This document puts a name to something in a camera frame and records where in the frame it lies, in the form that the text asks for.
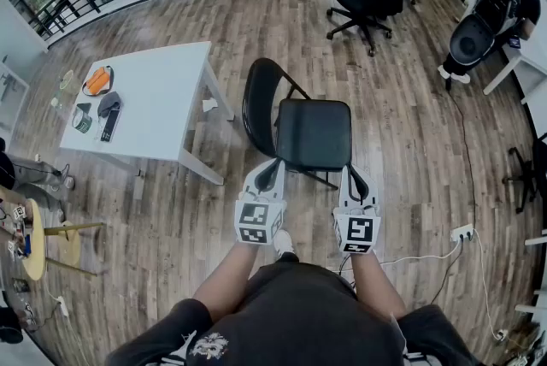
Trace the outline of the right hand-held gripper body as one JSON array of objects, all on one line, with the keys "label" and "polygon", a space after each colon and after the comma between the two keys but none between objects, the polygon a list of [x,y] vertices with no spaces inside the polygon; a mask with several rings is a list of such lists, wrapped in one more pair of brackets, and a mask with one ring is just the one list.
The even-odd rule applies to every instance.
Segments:
[{"label": "right hand-held gripper body", "polygon": [[376,244],[381,218],[373,206],[336,208],[333,211],[334,232],[343,253],[368,254]]}]

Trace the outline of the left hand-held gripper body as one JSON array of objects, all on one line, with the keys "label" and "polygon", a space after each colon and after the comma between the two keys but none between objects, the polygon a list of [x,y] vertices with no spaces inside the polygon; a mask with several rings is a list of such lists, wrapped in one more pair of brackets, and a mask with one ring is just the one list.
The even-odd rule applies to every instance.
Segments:
[{"label": "left hand-held gripper body", "polygon": [[234,228],[238,242],[271,245],[283,224],[286,202],[242,192],[235,203]]}]

